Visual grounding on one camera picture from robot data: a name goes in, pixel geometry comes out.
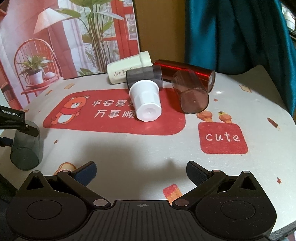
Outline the grey translucent plastic cup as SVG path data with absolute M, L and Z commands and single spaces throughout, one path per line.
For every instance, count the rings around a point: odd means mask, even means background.
M 11 162 L 20 170 L 29 171 L 39 165 L 40 155 L 40 130 L 32 121 L 26 120 L 29 132 L 34 136 L 20 131 L 15 132 L 11 148 Z

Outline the red room scene backdrop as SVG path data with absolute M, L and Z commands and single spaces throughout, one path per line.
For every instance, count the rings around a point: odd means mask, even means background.
M 137 53 L 133 1 L 1 1 L 1 97 L 12 108 Z

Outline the brown translucent plastic cup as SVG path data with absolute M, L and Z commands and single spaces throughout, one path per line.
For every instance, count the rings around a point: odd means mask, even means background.
M 172 86 L 186 114 L 201 113 L 209 104 L 208 92 L 192 70 L 179 70 L 173 75 Z

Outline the white plastic cup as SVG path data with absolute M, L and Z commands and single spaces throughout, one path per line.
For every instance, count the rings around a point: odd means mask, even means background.
M 143 122 L 155 121 L 162 114 L 159 87 L 151 80 L 140 80 L 129 89 L 136 116 Z

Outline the dark grey translucent cup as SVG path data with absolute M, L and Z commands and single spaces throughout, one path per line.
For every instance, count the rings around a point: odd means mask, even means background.
M 161 67 L 159 65 L 152 65 L 130 69 L 126 72 L 126 83 L 128 89 L 141 80 L 151 80 L 158 85 L 159 89 L 162 89 L 164 85 Z

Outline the bear print tablecloth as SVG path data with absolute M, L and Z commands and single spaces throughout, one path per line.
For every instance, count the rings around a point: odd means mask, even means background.
M 37 124 L 44 175 L 93 161 L 89 189 L 109 201 L 172 199 L 195 186 L 195 161 L 228 175 L 251 171 L 277 213 L 274 230 L 295 221 L 295 123 L 264 68 L 216 75 L 204 115 L 184 114 L 175 91 L 160 92 L 162 115 L 144 123 L 125 84 L 105 74 L 58 81 L 24 107 Z

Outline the cream lidded tumbler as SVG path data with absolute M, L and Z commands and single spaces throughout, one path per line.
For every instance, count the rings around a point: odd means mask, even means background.
M 126 82 L 126 72 L 131 69 L 151 66 L 152 61 L 148 51 L 114 61 L 107 65 L 107 74 L 111 84 Z

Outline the teal curtain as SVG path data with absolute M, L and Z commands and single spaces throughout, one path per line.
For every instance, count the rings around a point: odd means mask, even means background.
M 186 1 L 185 62 L 227 75 L 261 65 L 290 114 L 295 47 L 280 1 Z

